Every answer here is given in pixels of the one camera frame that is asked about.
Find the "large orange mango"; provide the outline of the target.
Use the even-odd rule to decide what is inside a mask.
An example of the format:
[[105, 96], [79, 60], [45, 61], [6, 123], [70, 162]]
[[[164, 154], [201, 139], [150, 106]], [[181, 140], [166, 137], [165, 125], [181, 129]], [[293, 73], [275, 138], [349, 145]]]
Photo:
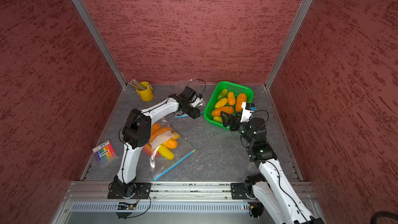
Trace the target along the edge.
[[163, 133], [165, 133], [165, 132], [167, 132], [167, 131], [173, 132], [173, 128], [171, 128], [171, 127], [164, 127], [164, 128], [161, 128], [161, 129], [155, 131], [153, 134], [151, 134], [151, 137], [150, 137], [150, 139], [149, 139], [149, 143], [152, 143], [152, 142], [154, 141], [154, 139], [155, 139], [157, 136], [159, 136], [159, 135], [161, 135], [161, 134], [163, 134]]

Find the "clear zip bag blue zipper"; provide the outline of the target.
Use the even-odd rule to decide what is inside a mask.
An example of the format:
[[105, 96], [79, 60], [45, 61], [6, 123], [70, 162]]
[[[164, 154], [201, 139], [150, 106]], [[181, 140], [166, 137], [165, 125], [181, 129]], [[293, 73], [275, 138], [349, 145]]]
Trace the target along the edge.
[[147, 144], [151, 145], [151, 147], [157, 151], [157, 148], [162, 145], [163, 142], [172, 139], [178, 142], [178, 146], [175, 149], [169, 149], [175, 155], [173, 160], [168, 160], [161, 155], [159, 157], [149, 157], [143, 152], [149, 160], [150, 172], [155, 181], [159, 180], [163, 175], [197, 151], [165, 118], [161, 118], [152, 125], [151, 134], [164, 127], [173, 128], [173, 132], [167, 131], [157, 136], [152, 143], [148, 142]]

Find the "red mango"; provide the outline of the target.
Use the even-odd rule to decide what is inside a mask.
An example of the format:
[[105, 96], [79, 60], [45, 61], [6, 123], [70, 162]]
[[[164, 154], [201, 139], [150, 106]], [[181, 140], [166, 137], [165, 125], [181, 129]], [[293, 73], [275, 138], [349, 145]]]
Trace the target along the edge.
[[146, 145], [143, 147], [143, 152], [144, 152], [145, 154], [147, 154], [149, 157], [159, 157], [159, 156], [160, 156], [160, 154], [159, 154], [156, 150], [154, 150], [154, 149], [151, 147], [151, 145], [149, 145], [149, 144], [146, 144]]

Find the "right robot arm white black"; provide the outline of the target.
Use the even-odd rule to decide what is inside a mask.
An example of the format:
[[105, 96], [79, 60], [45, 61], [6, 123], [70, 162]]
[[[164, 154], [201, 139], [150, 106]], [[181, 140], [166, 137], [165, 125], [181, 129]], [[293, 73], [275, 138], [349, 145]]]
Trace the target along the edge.
[[221, 112], [222, 123], [230, 131], [237, 131], [249, 159], [259, 169], [258, 174], [245, 179], [246, 195], [255, 199], [250, 215], [259, 217], [267, 211], [277, 224], [322, 224], [302, 202], [286, 178], [277, 155], [267, 141], [266, 120], [255, 118], [245, 110], [241, 117]]

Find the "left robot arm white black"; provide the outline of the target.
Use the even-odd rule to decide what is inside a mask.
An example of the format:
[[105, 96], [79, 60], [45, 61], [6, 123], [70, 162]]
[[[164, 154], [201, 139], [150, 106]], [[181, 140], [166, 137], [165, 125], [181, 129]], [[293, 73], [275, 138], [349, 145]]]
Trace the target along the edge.
[[182, 93], [173, 93], [153, 107], [130, 111], [119, 131], [123, 135], [120, 141], [124, 145], [124, 151], [120, 169], [110, 184], [110, 197], [118, 195], [130, 199], [138, 195], [135, 183], [137, 164], [144, 146], [149, 144], [153, 124], [174, 112], [182, 112], [196, 119], [200, 116], [197, 106], [202, 101], [203, 96], [200, 93], [186, 86]]

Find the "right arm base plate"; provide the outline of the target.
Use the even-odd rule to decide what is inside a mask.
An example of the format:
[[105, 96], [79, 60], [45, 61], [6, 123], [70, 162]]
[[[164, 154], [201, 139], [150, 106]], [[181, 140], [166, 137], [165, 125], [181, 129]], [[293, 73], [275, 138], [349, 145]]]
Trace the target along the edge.
[[233, 200], [255, 200], [256, 197], [249, 181], [231, 183], [231, 196]]

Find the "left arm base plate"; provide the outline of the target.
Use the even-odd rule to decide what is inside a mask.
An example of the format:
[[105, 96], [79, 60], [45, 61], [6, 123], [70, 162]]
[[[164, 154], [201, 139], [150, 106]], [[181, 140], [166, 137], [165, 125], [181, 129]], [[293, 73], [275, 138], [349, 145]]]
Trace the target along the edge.
[[111, 182], [108, 189], [108, 199], [120, 200], [147, 200], [149, 199], [152, 183], [138, 182], [134, 185], [129, 184], [126, 187], [119, 187], [114, 182]]

